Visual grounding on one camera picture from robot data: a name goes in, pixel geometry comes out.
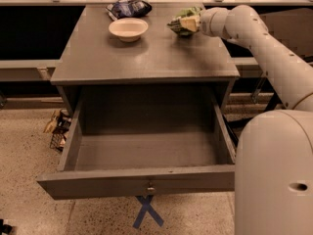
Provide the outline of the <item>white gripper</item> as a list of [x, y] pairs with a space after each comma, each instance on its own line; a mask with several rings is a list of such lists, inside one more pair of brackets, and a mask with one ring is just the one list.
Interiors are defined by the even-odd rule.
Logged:
[[229, 11], [225, 8], [214, 7], [201, 11], [201, 16], [182, 18], [180, 24], [191, 32], [201, 31], [210, 37], [229, 38], [226, 30], [226, 19]]

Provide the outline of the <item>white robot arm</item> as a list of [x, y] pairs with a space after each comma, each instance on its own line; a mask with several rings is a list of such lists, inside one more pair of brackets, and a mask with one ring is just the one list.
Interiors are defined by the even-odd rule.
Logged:
[[247, 5], [180, 20], [247, 48], [284, 107], [254, 117], [235, 162], [235, 235], [313, 235], [313, 68]]

